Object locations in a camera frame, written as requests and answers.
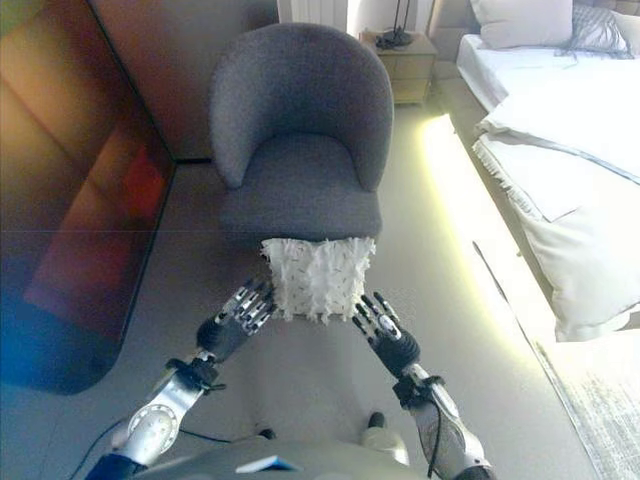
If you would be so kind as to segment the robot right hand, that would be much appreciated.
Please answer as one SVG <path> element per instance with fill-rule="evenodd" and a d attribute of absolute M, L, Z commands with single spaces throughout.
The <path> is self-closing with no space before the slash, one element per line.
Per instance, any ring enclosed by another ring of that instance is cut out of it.
<path fill-rule="evenodd" d="M 401 379 L 407 368 L 419 361 L 417 341 L 400 325 L 394 309 L 378 292 L 373 297 L 360 296 L 351 321 L 396 379 Z"/>

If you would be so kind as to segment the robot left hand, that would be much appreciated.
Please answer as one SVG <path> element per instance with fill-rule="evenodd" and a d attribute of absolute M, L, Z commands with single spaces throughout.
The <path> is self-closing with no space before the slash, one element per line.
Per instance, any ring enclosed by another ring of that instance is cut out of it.
<path fill-rule="evenodd" d="M 275 308 L 271 282 L 250 279 L 201 324 L 196 335 L 196 357 L 225 362 L 262 328 Z"/>

